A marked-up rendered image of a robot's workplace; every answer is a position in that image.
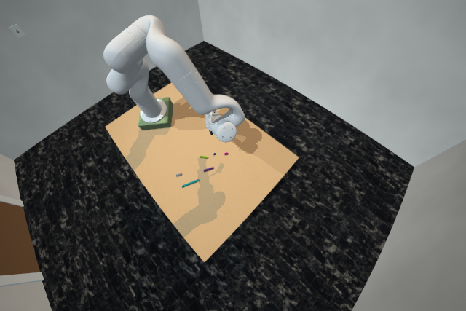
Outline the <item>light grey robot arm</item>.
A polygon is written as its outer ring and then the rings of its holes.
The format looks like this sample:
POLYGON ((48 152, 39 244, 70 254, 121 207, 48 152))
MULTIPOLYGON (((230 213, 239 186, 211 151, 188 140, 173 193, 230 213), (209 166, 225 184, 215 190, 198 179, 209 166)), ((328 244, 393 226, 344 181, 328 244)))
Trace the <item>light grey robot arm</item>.
POLYGON ((208 120, 208 127, 220 141, 232 141, 237 134, 236 127, 245 120, 239 103, 226 95, 213 95, 183 48, 166 36, 162 22, 153 15, 146 15, 110 41, 103 52, 104 60, 113 68, 106 79, 109 89, 120 95, 129 91, 130 97, 143 110, 143 121, 160 121, 167 112, 167 106, 149 89, 149 66, 142 58, 149 54, 154 65, 162 70, 198 114, 229 109, 223 116, 214 114, 208 120))

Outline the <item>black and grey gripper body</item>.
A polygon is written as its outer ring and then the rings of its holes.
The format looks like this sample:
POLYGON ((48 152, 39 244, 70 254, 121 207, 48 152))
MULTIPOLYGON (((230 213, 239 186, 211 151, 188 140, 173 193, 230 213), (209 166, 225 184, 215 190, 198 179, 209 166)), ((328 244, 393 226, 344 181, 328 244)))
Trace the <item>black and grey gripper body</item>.
POLYGON ((214 116, 214 114, 217 114, 217 116, 220 115, 216 110, 210 112, 209 114, 206 114, 206 128, 207 128, 209 131, 211 131, 211 130, 210 130, 209 127, 208 127, 208 120, 209 120, 212 116, 214 116))

